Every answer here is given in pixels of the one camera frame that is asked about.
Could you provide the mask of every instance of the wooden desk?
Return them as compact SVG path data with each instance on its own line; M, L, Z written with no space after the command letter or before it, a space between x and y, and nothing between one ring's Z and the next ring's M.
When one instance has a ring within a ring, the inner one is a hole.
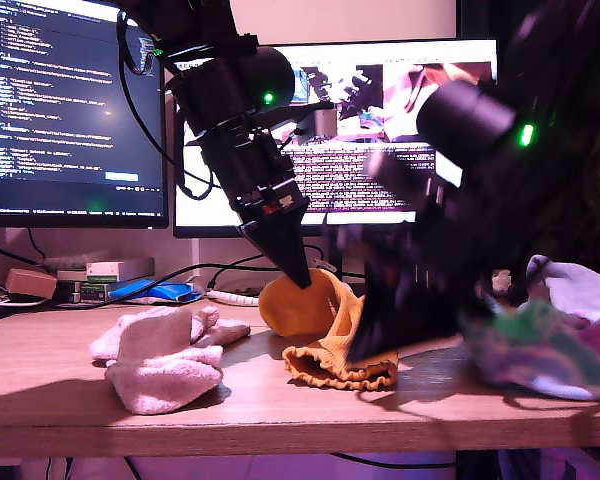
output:
M223 383L176 413L130 415L87 348L143 308L0 320L0 457L600 446L600 403L484 385L461 346L402 358L386 391L294 384L281 360L292 341L273 335L257 309L226 306L224 317L253 329L226 349Z

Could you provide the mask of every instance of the robotic arm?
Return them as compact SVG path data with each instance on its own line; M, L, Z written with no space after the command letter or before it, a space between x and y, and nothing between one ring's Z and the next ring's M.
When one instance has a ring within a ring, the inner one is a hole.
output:
M196 135L205 164L243 222L241 233L298 286L308 287L300 223L309 199L268 130L333 105L289 107L291 65L277 50L258 46L257 37L238 35L228 0L113 3L153 38L157 59L173 74L167 88L180 107L177 121ZM185 71L176 66L201 59L207 61ZM176 157L184 186L181 163Z
M299 226L309 199L267 132L308 113L284 108L294 89L288 61L237 34L228 0L115 4L153 37L174 75L168 88L244 236L308 286ZM175 65L195 59L210 60L184 72ZM476 284L502 265L521 265L555 200L600 165L600 0L548 0L522 25L499 83L441 87L418 130L463 168L463 184L421 177L389 152L369 159L369 176L416 205L417 221L388 237L363 227L339 232L339 246L367 265L352 361L454 334L458 315L490 321Z

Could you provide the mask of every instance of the pink towel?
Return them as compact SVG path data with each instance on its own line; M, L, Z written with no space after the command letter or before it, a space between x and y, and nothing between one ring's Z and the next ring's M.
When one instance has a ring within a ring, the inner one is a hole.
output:
M90 352L95 360L108 360L105 378L128 411L173 412L222 381L220 344L250 333L249 325L218 317L215 307L196 315L175 307L123 315Z
M148 317L163 317L174 312L188 317L190 342L198 347L228 345L251 333L251 327L238 320L220 318L216 307L204 307L195 315L189 309L178 307L155 307L137 315L122 315L116 324L89 346L89 353L96 362L115 360L120 348L120 334L129 323Z

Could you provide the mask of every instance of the monitor screen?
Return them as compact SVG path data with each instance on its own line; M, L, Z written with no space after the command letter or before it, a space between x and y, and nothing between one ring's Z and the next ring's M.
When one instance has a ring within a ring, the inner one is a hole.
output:
M0 0L0 226L168 225L164 161L134 120L118 74L118 9ZM142 65L153 44L127 41ZM163 73L126 75L164 145Z
M288 142L295 124L272 131L293 162L300 190L311 199L305 235L319 226L413 221L415 213L368 180L363 163L374 149L392 149L411 168L437 172L459 185L461 170L420 138L416 118L422 104L445 82L496 78L495 40L436 40L276 46L296 76L293 104L336 104L331 134L299 145ZM185 130L185 168L208 175L193 133ZM186 179L194 194L205 185ZM240 224L221 190L203 201L176 190L177 237L237 235Z

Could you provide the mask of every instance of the white wall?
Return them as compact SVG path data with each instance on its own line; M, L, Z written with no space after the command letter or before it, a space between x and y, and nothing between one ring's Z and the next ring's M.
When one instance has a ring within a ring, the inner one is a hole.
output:
M258 35L261 43L389 40L454 37L455 0L233 0L239 33ZM36 238L53 256L112 248L129 255L156 257L159 273L168 273L195 262L228 262L255 253L243 239L199 242L175 240L165 231L36 230ZM0 229L0 245L34 255L22 229ZM0 280L9 266L0 258ZM357 269L358 265L347 266ZM212 272L202 272L204 283ZM239 284L245 274L222 277L227 287ZM271 275L258 274L261 283Z

